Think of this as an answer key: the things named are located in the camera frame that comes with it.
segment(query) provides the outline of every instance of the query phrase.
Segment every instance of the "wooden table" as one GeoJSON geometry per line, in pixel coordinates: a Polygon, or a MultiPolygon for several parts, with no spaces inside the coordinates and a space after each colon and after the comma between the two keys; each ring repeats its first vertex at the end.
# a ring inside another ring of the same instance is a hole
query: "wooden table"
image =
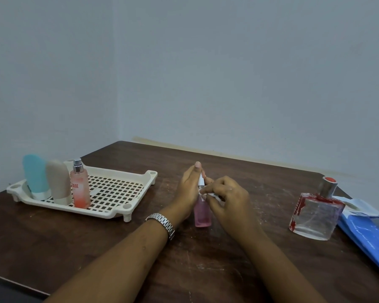
{"type": "MultiPolygon", "coordinates": [[[[256,219],[329,302],[379,302],[379,269],[340,230],[329,241],[288,230],[301,192],[315,192],[321,174],[162,147],[116,142],[86,155],[88,166],[144,173],[156,184],[129,223],[50,210],[0,193],[0,276],[52,293],[78,270],[134,231],[173,198],[182,173],[197,160],[207,175],[228,175],[248,190],[256,219]]],[[[346,196],[341,190],[337,195],[346,196]]],[[[243,251],[213,217],[196,228],[190,216],[153,265],[138,302],[271,301],[243,251]]]]}

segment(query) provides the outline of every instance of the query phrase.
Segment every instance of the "metal watch strap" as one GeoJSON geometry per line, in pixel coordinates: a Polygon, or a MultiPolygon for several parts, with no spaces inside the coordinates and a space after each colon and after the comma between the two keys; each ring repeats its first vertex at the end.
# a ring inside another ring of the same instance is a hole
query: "metal watch strap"
{"type": "Polygon", "coordinates": [[[168,233],[168,240],[172,240],[174,238],[175,229],[172,227],[172,224],[170,223],[170,221],[168,221],[166,217],[164,217],[162,214],[154,213],[148,216],[145,221],[149,219],[157,220],[166,228],[168,233]]]}

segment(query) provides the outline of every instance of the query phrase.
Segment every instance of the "glass perfume bottle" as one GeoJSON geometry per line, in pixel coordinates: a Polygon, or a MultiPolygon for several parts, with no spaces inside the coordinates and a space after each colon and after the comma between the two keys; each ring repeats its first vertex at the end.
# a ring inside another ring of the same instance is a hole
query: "glass perfume bottle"
{"type": "MultiPolygon", "coordinates": [[[[205,187],[205,181],[201,174],[198,180],[198,188],[201,189],[203,187],[205,187]]],[[[194,217],[196,227],[208,227],[212,225],[211,209],[201,195],[198,195],[198,199],[194,207],[194,217]]]]}
{"type": "Polygon", "coordinates": [[[73,170],[70,172],[71,188],[73,190],[74,207],[88,209],[91,204],[90,186],[88,185],[88,173],[84,169],[81,158],[73,162],[73,170]]]}
{"type": "Polygon", "coordinates": [[[345,204],[333,198],[337,181],[323,177],[318,193],[301,193],[289,229],[316,240],[328,240],[337,225],[345,204]]]}

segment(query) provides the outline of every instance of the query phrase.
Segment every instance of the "tray leg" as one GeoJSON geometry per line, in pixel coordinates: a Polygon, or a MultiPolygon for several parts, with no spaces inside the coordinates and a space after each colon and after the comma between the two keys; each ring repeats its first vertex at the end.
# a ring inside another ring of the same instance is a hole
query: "tray leg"
{"type": "Polygon", "coordinates": [[[131,218],[132,218],[132,214],[124,215],[124,222],[129,222],[129,221],[131,221],[131,218]]]}

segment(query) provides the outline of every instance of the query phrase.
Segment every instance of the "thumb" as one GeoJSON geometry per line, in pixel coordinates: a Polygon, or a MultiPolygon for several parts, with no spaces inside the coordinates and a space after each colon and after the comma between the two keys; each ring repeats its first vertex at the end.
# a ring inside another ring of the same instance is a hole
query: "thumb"
{"type": "Polygon", "coordinates": [[[209,207],[211,208],[213,214],[220,221],[223,218],[224,209],[222,206],[220,206],[219,201],[211,195],[207,195],[207,203],[209,204],[209,207]]]}
{"type": "Polygon", "coordinates": [[[194,167],[192,168],[191,173],[189,174],[187,181],[190,181],[191,183],[196,185],[198,183],[201,172],[202,172],[201,163],[196,162],[194,167]]]}

